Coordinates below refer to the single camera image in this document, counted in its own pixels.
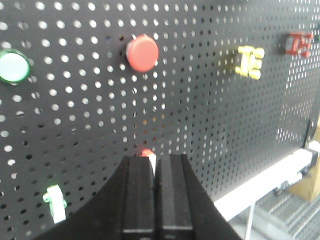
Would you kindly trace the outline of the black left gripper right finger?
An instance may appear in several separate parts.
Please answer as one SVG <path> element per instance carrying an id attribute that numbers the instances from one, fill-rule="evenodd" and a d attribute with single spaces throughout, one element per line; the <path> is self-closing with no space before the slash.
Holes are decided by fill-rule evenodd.
<path id="1" fill-rule="evenodd" d="M 157 240 L 238 240 L 202 187 L 185 154 L 157 161 L 154 187 Z"/>

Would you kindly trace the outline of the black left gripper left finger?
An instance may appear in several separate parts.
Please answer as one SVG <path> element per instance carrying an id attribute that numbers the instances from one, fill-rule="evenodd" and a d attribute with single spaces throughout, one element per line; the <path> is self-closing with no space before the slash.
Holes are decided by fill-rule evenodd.
<path id="1" fill-rule="evenodd" d="M 154 174 L 148 157 L 125 156 L 101 190 L 38 240 L 153 240 Z"/>

